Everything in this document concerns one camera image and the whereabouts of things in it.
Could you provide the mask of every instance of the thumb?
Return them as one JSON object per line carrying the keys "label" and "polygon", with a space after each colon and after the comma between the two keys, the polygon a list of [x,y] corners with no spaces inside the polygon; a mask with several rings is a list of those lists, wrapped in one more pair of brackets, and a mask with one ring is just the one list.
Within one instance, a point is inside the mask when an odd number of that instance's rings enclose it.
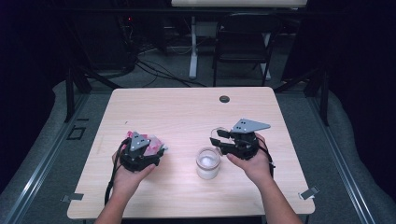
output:
{"label": "thumb", "polygon": [[242,161],[241,159],[235,157],[235,155],[228,153],[227,154],[227,158],[228,160],[230,160],[234,165],[236,165],[239,168],[243,169],[244,166],[244,161]]}
{"label": "thumb", "polygon": [[155,168],[154,164],[147,166],[145,169],[143,169],[142,171],[139,172],[140,178],[144,179],[146,176],[149,175],[149,173],[151,173],[151,171],[154,170],[154,168]]}

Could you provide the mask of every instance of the table leg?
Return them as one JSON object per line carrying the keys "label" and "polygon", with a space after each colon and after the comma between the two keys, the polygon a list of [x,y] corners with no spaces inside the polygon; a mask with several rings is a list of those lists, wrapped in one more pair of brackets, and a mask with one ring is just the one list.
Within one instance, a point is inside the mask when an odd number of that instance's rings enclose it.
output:
{"label": "table leg", "polygon": [[308,222],[309,222],[309,215],[306,215],[306,217],[305,217],[305,224],[308,224]]}
{"label": "table leg", "polygon": [[190,75],[191,79],[197,78],[197,63],[198,63],[198,55],[197,55],[197,40],[195,33],[195,17],[191,17],[191,63],[190,63]]}
{"label": "table leg", "polygon": [[268,224],[267,218],[265,218],[265,216],[262,216],[262,224]]}
{"label": "table leg", "polygon": [[[268,45],[268,41],[270,40],[270,34],[262,34],[262,38],[264,38],[265,46]],[[267,66],[266,63],[260,64],[260,69],[262,70],[262,75],[264,76],[265,67]],[[268,69],[267,76],[265,77],[266,81],[271,80],[270,70]]]}

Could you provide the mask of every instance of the metal rail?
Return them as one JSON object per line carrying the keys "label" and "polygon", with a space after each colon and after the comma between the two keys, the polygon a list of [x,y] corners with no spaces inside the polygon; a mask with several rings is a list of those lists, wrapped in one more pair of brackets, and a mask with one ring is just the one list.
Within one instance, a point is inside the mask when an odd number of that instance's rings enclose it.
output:
{"label": "metal rail", "polygon": [[72,7],[42,7],[42,10],[56,15],[72,14],[107,14],[107,15],[144,15],[144,16],[221,16],[229,13],[262,13],[297,18],[339,18],[347,15],[345,11],[311,12],[292,10],[287,7],[167,7],[167,8],[72,8]]}
{"label": "metal rail", "polygon": [[332,158],[334,160],[335,166],[341,176],[341,179],[344,182],[344,185],[346,187],[346,191],[349,194],[350,200],[352,201],[353,205],[355,206],[356,212],[359,216],[359,219],[361,220],[361,223],[367,223],[367,224],[374,224],[375,220],[366,204],[366,201],[363,198],[363,195],[361,194],[361,190],[356,183],[355,179],[352,176],[352,173],[350,173],[349,168],[347,166],[346,161],[344,160],[344,156],[341,153],[340,148],[338,147],[333,135],[332,131],[330,130],[330,127],[326,126],[322,119],[320,118],[320,114],[318,112],[318,103],[315,98],[308,97],[308,103],[311,107],[311,109],[314,111],[315,118],[317,119],[321,130],[324,132],[330,147],[331,147],[331,154]]}
{"label": "metal rail", "polygon": [[73,123],[76,121],[78,114],[80,113],[83,106],[87,103],[89,95],[82,94],[76,103],[76,113],[70,119],[70,122],[64,123],[64,126],[59,131],[55,138],[52,147],[48,150],[47,154],[44,155],[41,162],[35,168],[35,172],[30,177],[28,183],[24,187],[20,197],[11,208],[5,223],[21,223],[23,216],[26,214],[30,204],[38,193],[41,185],[43,184],[47,174],[50,172],[52,164],[55,162],[57,155],[59,154],[61,147],[64,143],[64,139],[67,134],[72,130]]}

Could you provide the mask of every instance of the human arm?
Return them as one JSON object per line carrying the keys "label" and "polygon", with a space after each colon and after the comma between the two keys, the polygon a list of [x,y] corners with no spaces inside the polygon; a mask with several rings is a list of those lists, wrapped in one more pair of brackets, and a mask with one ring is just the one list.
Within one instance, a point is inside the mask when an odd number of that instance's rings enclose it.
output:
{"label": "human arm", "polygon": [[[257,133],[256,136],[261,139],[259,140],[260,146],[265,147],[264,138]],[[256,156],[248,161],[243,161],[231,153],[227,154],[227,158],[243,169],[247,177],[259,189],[268,223],[301,223],[279,186],[271,177],[269,161],[262,150],[259,150]]]}
{"label": "human arm", "polygon": [[151,164],[144,170],[133,173],[125,169],[125,167],[120,166],[114,177],[111,197],[99,217],[95,220],[95,223],[121,223],[122,214],[127,203],[136,192],[140,182],[148,176],[154,168],[155,165]]}

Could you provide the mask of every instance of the black strap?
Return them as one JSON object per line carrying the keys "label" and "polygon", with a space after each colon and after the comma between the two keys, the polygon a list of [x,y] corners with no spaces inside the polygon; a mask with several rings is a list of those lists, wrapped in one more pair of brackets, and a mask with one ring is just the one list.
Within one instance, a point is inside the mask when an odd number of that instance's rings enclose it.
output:
{"label": "black strap", "polygon": [[128,137],[125,140],[123,140],[121,142],[121,145],[120,145],[119,149],[117,150],[116,159],[114,160],[114,165],[113,165],[113,172],[111,173],[111,178],[110,178],[110,181],[108,182],[106,193],[105,193],[105,205],[107,204],[108,198],[110,197],[110,191],[111,191],[111,189],[113,188],[113,185],[114,185],[114,177],[116,176],[116,172],[121,167],[121,165],[119,167],[117,167],[117,161],[119,160],[122,146],[128,145],[129,141],[131,141],[130,137]]}
{"label": "black strap", "polygon": [[264,141],[262,141],[262,143],[264,144],[265,147],[259,146],[259,148],[260,148],[263,152],[265,152],[265,154],[268,156],[268,161],[270,162],[270,174],[271,174],[271,177],[274,178],[274,168],[276,168],[276,167],[274,166],[274,162],[273,162],[273,160],[272,160],[272,157],[271,157],[271,155],[270,155],[270,152],[268,151],[267,145],[265,144]]}

